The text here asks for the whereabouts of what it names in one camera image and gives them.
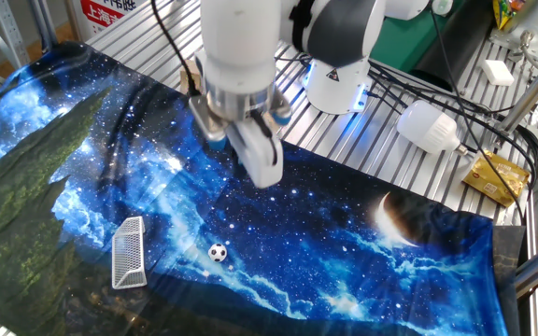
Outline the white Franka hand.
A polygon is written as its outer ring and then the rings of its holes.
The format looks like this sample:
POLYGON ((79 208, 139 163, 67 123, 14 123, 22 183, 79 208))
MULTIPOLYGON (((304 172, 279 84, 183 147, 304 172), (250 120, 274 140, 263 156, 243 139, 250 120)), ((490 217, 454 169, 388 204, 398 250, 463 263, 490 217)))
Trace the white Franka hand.
POLYGON ((263 119, 237 121, 226 130, 255 187, 266 189, 283 176, 283 147, 263 119))

